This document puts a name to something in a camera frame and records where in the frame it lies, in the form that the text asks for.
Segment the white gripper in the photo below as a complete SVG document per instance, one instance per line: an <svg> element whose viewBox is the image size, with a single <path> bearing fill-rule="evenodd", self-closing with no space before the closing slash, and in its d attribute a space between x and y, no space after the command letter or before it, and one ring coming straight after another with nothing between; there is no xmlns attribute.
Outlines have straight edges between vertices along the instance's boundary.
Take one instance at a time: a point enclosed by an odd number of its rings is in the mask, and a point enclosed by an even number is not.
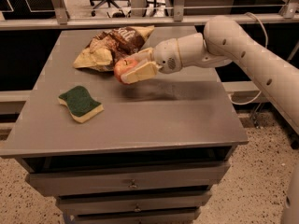
<svg viewBox="0 0 299 224"><path fill-rule="evenodd" d="M182 69L178 41L175 38L162 41L155 48L142 49L128 56L127 60L135 60L138 63L127 65L121 72L120 79L124 84L151 79L159 70L161 73L171 74Z"/></svg>

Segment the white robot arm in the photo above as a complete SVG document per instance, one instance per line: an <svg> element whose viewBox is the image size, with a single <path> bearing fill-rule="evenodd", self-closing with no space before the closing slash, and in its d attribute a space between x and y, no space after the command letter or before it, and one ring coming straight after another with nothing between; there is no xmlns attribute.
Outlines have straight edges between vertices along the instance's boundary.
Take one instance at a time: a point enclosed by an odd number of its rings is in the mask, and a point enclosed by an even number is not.
<svg viewBox="0 0 299 224"><path fill-rule="evenodd" d="M174 38L129 56L125 84L172 74L185 67L236 63L294 131L299 129L299 71L254 41L235 21L217 16L201 34ZM214 199L193 224L298 224L298 164L267 171L262 165L239 174L247 183L226 179L227 200Z"/></svg>

